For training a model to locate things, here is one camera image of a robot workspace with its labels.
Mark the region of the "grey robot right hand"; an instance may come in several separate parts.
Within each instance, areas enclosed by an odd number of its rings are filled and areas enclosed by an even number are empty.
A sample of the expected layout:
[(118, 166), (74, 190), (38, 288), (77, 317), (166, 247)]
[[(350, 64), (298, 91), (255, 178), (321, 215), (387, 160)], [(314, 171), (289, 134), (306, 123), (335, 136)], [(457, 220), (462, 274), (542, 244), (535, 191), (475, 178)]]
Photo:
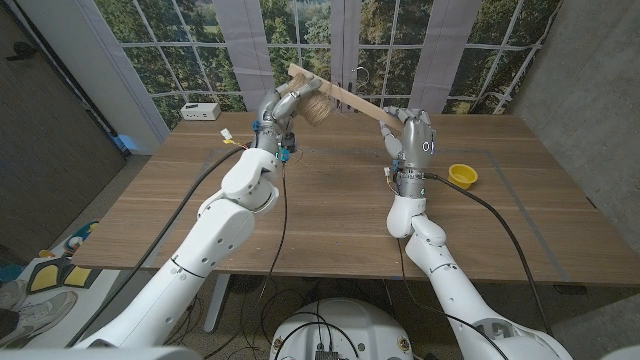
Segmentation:
[(436, 131), (431, 119), (422, 109), (384, 107), (383, 110), (403, 125), (402, 138), (395, 137), (389, 127), (380, 122), (384, 145), (394, 160), (400, 160), (405, 168), (425, 172), (434, 153)]

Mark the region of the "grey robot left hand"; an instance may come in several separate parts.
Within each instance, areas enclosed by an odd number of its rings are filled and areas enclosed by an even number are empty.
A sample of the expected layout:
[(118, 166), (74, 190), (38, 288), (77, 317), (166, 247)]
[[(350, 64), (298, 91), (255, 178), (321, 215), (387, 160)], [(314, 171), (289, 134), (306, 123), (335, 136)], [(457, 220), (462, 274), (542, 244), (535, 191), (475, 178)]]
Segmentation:
[(299, 74), (269, 91), (258, 107), (251, 148), (275, 154), (283, 137), (293, 130), (294, 118), (302, 115), (313, 95), (320, 95), (322, 82)]

